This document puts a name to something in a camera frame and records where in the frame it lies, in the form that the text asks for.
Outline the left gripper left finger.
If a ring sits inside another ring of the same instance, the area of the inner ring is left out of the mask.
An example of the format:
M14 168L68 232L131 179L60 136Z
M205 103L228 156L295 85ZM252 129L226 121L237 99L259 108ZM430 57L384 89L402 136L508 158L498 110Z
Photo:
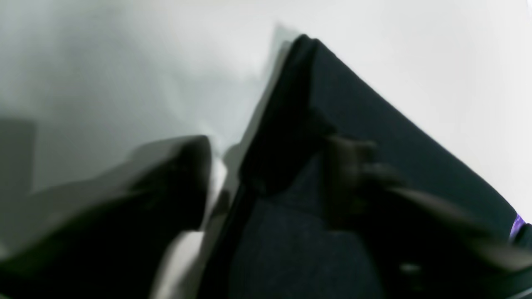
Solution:
M148 299L171 242L201 227L212 148L194 136L125 195L82 212L1 263L10 299Z

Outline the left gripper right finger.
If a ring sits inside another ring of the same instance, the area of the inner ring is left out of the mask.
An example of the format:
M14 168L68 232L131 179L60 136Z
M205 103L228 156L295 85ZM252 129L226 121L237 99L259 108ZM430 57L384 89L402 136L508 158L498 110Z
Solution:
M374 144L329 137L328 227L358 234L390 299L530 299L531 252L446 199L405 186Z

